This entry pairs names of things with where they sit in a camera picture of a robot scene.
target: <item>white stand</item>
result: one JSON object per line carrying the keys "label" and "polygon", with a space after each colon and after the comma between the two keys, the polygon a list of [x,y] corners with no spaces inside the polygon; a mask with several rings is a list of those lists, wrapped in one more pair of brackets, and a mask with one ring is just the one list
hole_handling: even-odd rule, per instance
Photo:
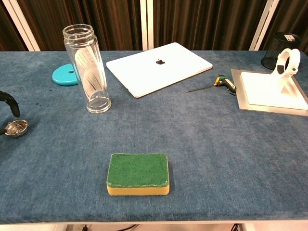
{"label": "white stand", "polygon": [[271,74],[242,72],[249,104],[308,110],[306,100],[291,78],[298,71],[299,61],[299,50],[287,48],[278,55],[276,68]]}

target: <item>glass jar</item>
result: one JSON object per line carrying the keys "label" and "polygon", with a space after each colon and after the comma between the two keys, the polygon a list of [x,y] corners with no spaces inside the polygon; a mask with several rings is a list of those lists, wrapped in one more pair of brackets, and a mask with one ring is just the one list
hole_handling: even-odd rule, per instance
{"label": "glass jar", "polygon": [[111,100],[93,28],[86,24],[67,26],[63,29],[63,36],[88,111],[92,113],[107,111],[111,107]]}

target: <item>brown curtain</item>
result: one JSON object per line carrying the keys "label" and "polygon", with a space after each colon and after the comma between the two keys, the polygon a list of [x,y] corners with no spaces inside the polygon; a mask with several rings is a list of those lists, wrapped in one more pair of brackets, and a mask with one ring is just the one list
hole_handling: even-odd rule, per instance
{"label": "brown curtain", "polygon": [[18,0],[42,51],[64,51],[62,29],[93,26],[100,50],[142,50],[139,0]]}
{"label": "brown curtain", "polygon": [[276,32],[292,33],[300,36],[302,42],[298,49],[308,55],[308,1],[279,1],[260,50],[269,48]]}
{"label": "brown curtain", "polygon": [[248,50],[266,0],[154,0],[154,46]]}
{"label": "brown curtain", "polygon": [[0,2],[0,51],[27,51],[10,14],[3,2]]}

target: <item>screwdriver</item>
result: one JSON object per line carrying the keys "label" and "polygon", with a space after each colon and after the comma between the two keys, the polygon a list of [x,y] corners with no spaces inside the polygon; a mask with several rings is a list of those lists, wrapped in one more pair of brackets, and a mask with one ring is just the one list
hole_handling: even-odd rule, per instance
{"label": "screwdriver", "polygon": [[196,90],[203,90],[203,89],[208,89],[211,87],[220,87],[220,86],[226,86],[227,89],[232,92],[232,94],[236,93],[236,86],[226,76],[220,75],[220,74],[216,78],[216,81],[213,85],[202,87],[202,88],[197,88],[193,90],[187,90],[186,92],[188,93],[188,92],[192,92]]}

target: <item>apple logo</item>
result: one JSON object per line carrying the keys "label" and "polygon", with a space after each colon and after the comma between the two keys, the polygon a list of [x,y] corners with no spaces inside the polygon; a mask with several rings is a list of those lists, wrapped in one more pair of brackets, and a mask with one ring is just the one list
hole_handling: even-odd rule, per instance
{"label": "apple logo", "polygon": [[162,60],[158,60],[158,61],[156,61],[156,63],[159,64],[159,65],[161,65],[161,64],[164,64],[165,62],[162,61]]}

